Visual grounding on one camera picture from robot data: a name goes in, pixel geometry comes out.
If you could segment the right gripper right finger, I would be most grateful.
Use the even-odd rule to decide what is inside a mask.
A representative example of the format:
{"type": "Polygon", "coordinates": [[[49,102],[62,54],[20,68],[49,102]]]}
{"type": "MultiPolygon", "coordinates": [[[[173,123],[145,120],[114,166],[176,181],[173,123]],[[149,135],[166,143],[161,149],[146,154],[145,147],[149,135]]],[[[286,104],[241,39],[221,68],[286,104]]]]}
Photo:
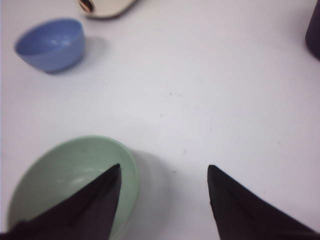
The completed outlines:
{"type": "Polygon", "coordinates": [[[320,234],[209,165],[210,205],[222,240],[318,240],[320,234]]]}

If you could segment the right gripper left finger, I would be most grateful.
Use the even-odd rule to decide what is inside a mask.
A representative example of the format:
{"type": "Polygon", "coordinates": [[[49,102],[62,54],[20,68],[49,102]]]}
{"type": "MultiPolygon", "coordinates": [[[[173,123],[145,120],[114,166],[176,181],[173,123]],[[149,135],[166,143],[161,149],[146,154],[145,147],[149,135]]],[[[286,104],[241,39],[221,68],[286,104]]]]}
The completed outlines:
{"type": "Polygon", "coordinates": [[[107,240],[114,223],[122,185],[115,164],[78,192],[39,216],[20,221],[2,240],[107,240]]]}

